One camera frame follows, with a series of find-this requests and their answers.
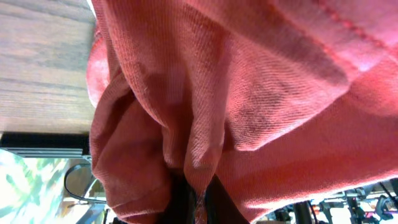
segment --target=knit fabric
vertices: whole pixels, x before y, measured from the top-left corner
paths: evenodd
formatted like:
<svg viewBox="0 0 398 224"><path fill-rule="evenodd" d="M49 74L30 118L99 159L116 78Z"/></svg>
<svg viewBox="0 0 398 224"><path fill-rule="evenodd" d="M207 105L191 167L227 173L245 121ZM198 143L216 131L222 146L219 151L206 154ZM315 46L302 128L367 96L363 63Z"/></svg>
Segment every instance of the knit fabric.
<svg viewBox="0 0 398 224"><path fill-rule="evenodd" d="M92 168L122 220L155 222L174 174L250 221L397 177L396 0L93 5Z"/></svg>

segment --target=seam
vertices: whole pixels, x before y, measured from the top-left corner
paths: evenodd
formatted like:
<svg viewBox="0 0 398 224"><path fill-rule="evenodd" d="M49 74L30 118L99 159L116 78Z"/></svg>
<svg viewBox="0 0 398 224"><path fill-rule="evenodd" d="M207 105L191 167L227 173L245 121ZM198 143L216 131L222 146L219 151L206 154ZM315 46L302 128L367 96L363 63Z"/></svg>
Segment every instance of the seam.
<svg viewBox="0 0 398 224"><path fill-rule="evenodd" d="M336 10L328 6L325 0L314 0L314 1L318 3L317 5L319 6L319 8L323 12L325 12L325 14L327 14L331 20L335 21L338 24L341 24L343 27L347 28L348 30L350 30L351 32L353 32L363 40L372 42L376 47L388 49L383 41L378 40L375 37L371 36L370 34L366 33L366 31L362 27L355 25L353 21L343 18L341 15L338 14Z"/></svg>
<svg viewBox="0 0 398 224"><path fill-rule="evenodd" d="M290 19L288 19L282 12L281 10L279 10L279 8L277 6L275 6L273 3L271 3L270 1L267 1L267 4L273 8L273 10L278 13L278 15L286 22L288 23L290 26L293 27L293 29L299 31L304 37L306 37L309 41L311 41L314 45L320 47L323 52L329 56L333 62L336 61L341 61L344 62L350 70L353 70L353 72L358 72L358 67L356 67L355 65L353 65L349 60L341 58L340 56L338 56L336 53L334 53L334 51L332 51L332 49L330 49L329 47L327 47L324 43L322 43L320 40L317 40L314 36L311 36L308 32L305 31L305 29L299 27L297 24L295 24L293 21L291 21Z"/></svg>

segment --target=wooden surface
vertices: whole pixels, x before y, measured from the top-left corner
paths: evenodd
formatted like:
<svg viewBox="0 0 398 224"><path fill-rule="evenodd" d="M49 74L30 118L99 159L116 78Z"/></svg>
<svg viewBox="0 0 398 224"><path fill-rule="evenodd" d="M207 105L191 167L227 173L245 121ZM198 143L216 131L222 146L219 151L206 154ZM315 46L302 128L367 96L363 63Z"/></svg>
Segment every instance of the wooden surface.
<svg viewBox="0 0 398 224"><path fill-rule="evenodd" d="M0 132L89 131L94 21L85 0L0 0Z"/></svg>

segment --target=black cable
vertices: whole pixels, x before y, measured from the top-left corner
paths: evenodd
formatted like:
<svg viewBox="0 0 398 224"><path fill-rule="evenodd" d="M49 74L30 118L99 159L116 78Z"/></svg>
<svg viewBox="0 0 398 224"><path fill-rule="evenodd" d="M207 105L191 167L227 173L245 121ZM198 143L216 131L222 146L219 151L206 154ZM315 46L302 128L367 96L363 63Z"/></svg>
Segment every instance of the black cable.
<svg viewBox="0 0 398 224"><path fill-rule="evenodd" d="M91 198L84 198L84 197L75 195L75 194L73 194L72 192L70 192L70 190L68 189L68 187L67 187L67 180L68 180L69 174L71 174L73 171L76 171L76 170L81 169L81 168L83 168L83 167L91 167L91 164L77 164L77 165L74 165L73 167L69 168L69 169L67 170L67 172L65 173L65 177L63 178L63 187L65 188L65 190L68 192L68 194L69 194L71 197L73 197L73 198L75 198L75 199L77 199L77 200L82 200L82 201L91 202L91 203L105 203L105 204L106 204L106 201L104 201L104 200L97 200L97 199L91 199Z"/></svg>
<svg viewBox="0 0 398 224"><path fill-rule="evenodd" d="M108 218L108 213L109 213L109 209L107 208L104 213L104 220L102 221L102 224L106 224L106 219Z"/></svg>
<svg viewBox="0 0 398 224"><path fill-rule="evenodd" d="M311 205L311 202L310 201L307 201L307 202L308 202L308 206L310 206L310 209L311 209L311 212L312 212L312 216L313 216L313 220L315 221L315 224L319 224L317 216L315 215L315 211L314 211L314 209L313 209L313 207Z"/></svg>
<svg viewBox="0 0 398 224"><path fill-rule="evenodd" d="M396 206L396 208L398 210L398 201L397 201L397 199L390 194L390 192L386 189L386 187L384 186L384 184L382 182L380 182L379 184L383 188L385 193L388 195L388 197L390 197L390 199L394 202L394 205Z"/></svg>

